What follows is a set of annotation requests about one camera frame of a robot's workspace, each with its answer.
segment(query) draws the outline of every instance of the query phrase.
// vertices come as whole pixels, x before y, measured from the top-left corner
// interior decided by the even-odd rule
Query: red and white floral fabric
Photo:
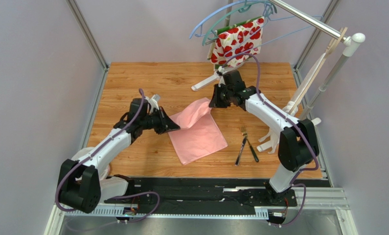
[[[261,45],[263,25],[264,18],[262,17],[219,34],[216,42],[214,43],[213,52],[210,57],[211,63],[215,65],[222,65],[226,63],[229,58],[241,52],[247,52],[253,55],[259,54],[261,47],[254,47]],[[231,60],[228,65],[230,67],[235,67],[248,58],[249,56],[247,55],[237,56],[235,59]]]

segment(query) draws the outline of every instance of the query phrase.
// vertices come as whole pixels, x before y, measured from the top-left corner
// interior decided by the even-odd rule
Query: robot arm
[[[99,180],[99,172],[102,172],[109,163],[125,148],[129,147],[143,130],[154,129],[157,134],[179,130],[174,123],[158,106],[160,97],[156,94],[151,99],[145,99],[141,112],[137,110],[141,105],[141,99],[134,99],[130,110],[125,113],[110,131],[109,135],[89,153],[81,156],[77,161],[67,159],[61,165],[58,184],[80,161],[90,158],[79,166],[62,185],[58,200],[74,209],[90,213],[100,201],[125,195],[128,189],[129,178],[115,175],[109,179]],[[126,129],[124,127],[137,115],[135,121]]]
[[[317,156],[319,146],[314,124],[308,119],[299,120],[288,115],[273,105],[264,94],[257,94],[254,86],[246,87],[237,70],[225,73],[220,83],[214,86],[213,98],[209,107],[227,108],[232,103],[258,117],[277,134],[280,165],[275,175],[270,179],[270,191],[273,198],[281,198],[291,187],[290,182],[298,171],[306,167],[313,159],[298,131],[286,118],[300,128]]]

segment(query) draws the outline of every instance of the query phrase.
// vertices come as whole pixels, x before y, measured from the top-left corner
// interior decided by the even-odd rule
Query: wall
[[[108,62],[206,62],[209,46],[202,47],[203,38],[189,35],[206,16],[227,4],[228,0],[77,0]],[[286,0],[310,15],[322,15],[330,0]],[[237,23],[262,15],[263,5],[256,4],[243,14],[232,15]],[[226,11],[209,20],[207,31]],[[290,16],[279,8],[273,19]],[[265,26],[263,41],[307,26],[294,18],[270,22]],[[261,62],[297,62],[312,34],[309,28],[262,47]]]
[[[0,0],[0,234],[43,234],[101,78],[64,0]]]
[[[330,177],[344,187],[359,234],[389,234],[389,1],[342,1],[329,24],[366,35],[314,108]],[[321,37],[302,75],[329,40]],[[311,94],[343,49],[328,58]]]

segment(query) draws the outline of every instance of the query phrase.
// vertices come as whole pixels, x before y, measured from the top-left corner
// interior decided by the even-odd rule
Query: pink cloth
[[[170,116],[181,130],[168,132],[180,162],[185,165],[228,146],[209,108],[210,99],[194,101]]]

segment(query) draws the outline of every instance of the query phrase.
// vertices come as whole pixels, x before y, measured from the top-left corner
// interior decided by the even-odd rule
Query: wooden table
[[[246,63],[239,71],[247,86],[256,84],[254,63]],[[120,117],[129,111],[132,99],[140,97],[138,88],[143,88],[148,97],[159,94],[159,105],[171,116],[197,99],[212,97],[213,85],[197,92],[190,88],[211,74],[210,63],[112,63],[89,146],[96,146],[102,141]],[[290,65],[262,63],[259,88],[275,105],[284,107],[296,90]],[[212,109],[211,114],[229,144],[227,148],[182,165],[168,134],[157,135],[153,130],[146,130],[111,162],[111,174],[146,177],[272,177],[279,165],[277,151],[274,154],[256,151],[260,159],[256,163],[246,146],[240,166],[234,165],[243,138],[240,126],[247,126],[248,139],[256,148],[258,139],[268,132],[267,125],[239,107]],[[305,171],[300,177],[321,178],[322,175],[319,170]]]

